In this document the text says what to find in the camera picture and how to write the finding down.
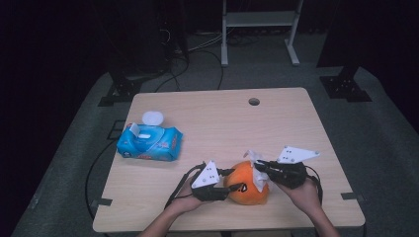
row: white shelf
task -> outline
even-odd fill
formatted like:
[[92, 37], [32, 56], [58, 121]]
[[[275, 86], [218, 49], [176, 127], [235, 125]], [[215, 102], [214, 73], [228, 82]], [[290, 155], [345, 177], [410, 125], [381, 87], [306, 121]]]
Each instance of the white shelf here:
[[295, 11], [227, 13], [227, 27], [292, 26]]

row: dark background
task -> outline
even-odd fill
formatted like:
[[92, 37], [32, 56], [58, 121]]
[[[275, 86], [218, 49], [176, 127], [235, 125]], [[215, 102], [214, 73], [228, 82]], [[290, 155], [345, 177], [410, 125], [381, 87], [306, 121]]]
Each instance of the dark background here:
[[[122, 51], [128, 61], [135, 55], [129, 55], [132, 45], [126, 43], [115, 1], [3, 2], [1, 235], [7, 236], [27, 208], [85, 96], [108, 71], [109, 55]], [[238, 9], [240, 3], [231, 0], [228, 7]], [[303, 5], [300, 32], [318, 34], [330, 28], [318, 66], [354, 62], [363, 66], [419, 130], [417, 4], [342, 0], [337, 7], [337, 3], [305, 0]], [[249, 6], [248, 10], [287, 10], [294, 1], [255, 1]], [[220, 30], [220, 0], [185, 0], [185, 9], [189, 33]]]

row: orange ball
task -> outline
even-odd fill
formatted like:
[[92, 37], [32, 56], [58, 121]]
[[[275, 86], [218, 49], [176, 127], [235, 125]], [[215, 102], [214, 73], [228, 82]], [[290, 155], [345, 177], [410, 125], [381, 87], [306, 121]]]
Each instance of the orange ball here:
[[244, 161], [232, 167], [234, 172], [224, 177], [224, 186], [229, 187], [244, 183], [238, 191], [231, 192], [228, 197], [240, 204], [265, 204], [268, 200], [269, 188], [266, 184], [259, 192], [253, 184], [253, 167], [250, 161]]

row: hole in table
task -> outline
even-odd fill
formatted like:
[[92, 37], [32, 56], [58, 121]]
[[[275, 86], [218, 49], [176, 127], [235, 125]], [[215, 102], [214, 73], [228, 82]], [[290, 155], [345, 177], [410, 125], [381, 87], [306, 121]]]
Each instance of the hole in table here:
[[259, 104], [261, 104], [261, 102], [257, 98], [250, 98], [249, 99], [249, 104], [251, 106], [259, 106]]

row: shelf leg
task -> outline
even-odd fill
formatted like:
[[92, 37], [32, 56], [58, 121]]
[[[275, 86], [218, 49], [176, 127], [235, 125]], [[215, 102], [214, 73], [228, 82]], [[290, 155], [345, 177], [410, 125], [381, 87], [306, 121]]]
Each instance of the shelf leg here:
[[227, 55], [227, 1], [222, 1], [222, 43], [221, 43], [221, 66], [228, 66]]
[[298, 5], [295, 9], [295, 14], [293, 16], [293, 26], [291, 27], [291, 35], [289, 39], [286, 39], [286, 47], [289, 52], [291, 61], [293, 63], [293, 66], [299, 65], [298, 57], [296, 56], [295, 50], [293, 49], [293, 39], [295, 37], [296, 33], [296, 27], [298, 26], [299, 16], [301, 15], [301, 8], [302, 8], [303, 0], [298, 1]]

